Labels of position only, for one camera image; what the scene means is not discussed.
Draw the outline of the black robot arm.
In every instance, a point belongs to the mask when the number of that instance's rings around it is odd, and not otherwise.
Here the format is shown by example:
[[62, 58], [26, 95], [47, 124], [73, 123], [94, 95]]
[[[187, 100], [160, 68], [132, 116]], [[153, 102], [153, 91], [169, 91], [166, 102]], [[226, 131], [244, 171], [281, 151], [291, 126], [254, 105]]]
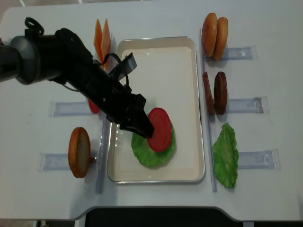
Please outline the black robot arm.
[[24, 85], [44, 80], [69, 83], [120, 129], [152, 137], [154, 127], [144, 111], [146, 99], [133, 94], [128, 83], [120, 83], [136, 68], [132, 54], [124, 59], [115, 53], [107, 54], [116, 60], [116, 66], [106, 72], [103, 63], [93, 58], [71, 30], [62, 28], [54, 35], [45, 35], [44, 28], [30, 17], [25, 25], [23, 36], [0, 46], [1, 81], [16, 79]]

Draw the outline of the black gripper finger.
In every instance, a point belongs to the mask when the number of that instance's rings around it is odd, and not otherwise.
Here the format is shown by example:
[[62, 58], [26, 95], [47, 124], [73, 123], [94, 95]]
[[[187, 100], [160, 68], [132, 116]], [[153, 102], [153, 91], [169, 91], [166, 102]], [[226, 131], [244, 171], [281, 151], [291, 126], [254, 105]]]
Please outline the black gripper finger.
[[154, 132], [154, 127], [144, 110], [129, 112], [120, 122], [120, 129], [136, 133], [144, 138], [151, 138]]

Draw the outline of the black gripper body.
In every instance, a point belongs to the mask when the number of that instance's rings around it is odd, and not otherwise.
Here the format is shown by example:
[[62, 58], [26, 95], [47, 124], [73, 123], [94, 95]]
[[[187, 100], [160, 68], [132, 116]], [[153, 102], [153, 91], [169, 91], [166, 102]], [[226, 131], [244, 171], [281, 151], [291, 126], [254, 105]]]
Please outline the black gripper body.
[[131, 111], [144, 110], [146, 99], [141, 94], [133, 94], [128, 75], [116, 80], [91, 60], [81, 65], [81, 93], [100, 108], [110, 122], [120, 122]]

